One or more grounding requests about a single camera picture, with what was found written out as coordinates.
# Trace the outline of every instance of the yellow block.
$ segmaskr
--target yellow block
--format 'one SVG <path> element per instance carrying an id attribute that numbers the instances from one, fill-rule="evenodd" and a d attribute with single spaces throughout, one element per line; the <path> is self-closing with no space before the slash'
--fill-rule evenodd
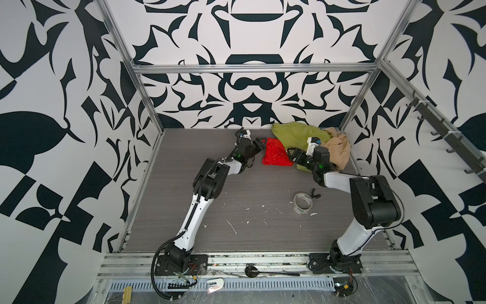
<path id="1" fill-rule="evenodd" d="M 132 301 L 132 287 L 125 287 L 123 290 L 123 301 L 121 304 L 129 304 Z"/>

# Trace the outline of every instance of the roll of tape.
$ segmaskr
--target roll of tape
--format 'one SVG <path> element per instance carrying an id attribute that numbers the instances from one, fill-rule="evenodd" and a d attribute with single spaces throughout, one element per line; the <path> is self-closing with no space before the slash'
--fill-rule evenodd
<path id="1" fill-rule="evenodd" d="M 304 208 L 299 207 L 296 202 L 298 199 L 300 201 L 304 201 L 305 203 L 307 203 L 307 207 L 302 206 L 302 204 L 300 205 L 301 207 Z M 309 210 L 312 208 L 312 198 L 307 193 L 297 192 L 296 195 L 294 196 L 294 200 L 292 201 L 292 207 L 294 208 L 295 212 L 297 212 L 300 215 L 304 215 L 307 212 L 309 212 Z"/>

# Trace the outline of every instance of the spoon handle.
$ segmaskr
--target spoon handle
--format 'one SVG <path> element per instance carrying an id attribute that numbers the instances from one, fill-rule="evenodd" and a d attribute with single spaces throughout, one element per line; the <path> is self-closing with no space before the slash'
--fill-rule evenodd
<path id="1" fill-rule="evenodd" d="M 283 274 L 283 275 L 288 275 L 288 276 L 291 276 L 291 277 L 300 277 L 300 273 L 293 273 L 293 272 L 267 272 L 267 271 L 260 271 L 260 273 Z"/>

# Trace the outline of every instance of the red cloth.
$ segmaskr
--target red cloth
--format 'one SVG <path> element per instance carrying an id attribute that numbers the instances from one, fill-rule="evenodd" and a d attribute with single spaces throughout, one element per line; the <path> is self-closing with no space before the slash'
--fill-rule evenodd
<path id="1" fill-rule="evenodd" d="M 276 138 L 268 138 L 265 157 L 261 161 L 264 165 L 292 166 L 293 161 L 289 160 L 287 151 L 282 143 Z"/>

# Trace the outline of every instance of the black spoon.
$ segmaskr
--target black spoon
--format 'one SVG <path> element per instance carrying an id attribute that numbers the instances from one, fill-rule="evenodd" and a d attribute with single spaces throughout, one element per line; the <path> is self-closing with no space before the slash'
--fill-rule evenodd
<path id="1" fill-rule="evenodd" d="M 283 275 L 289 275 L 291 277 L 300 276 L 300 273 L 258 271 L 258 269 L 255 266 L 246 266 L 244 273 L 249 278 L 256 278 L 256 276 L 259 275 L 260 273 L 283 274 Z"/>

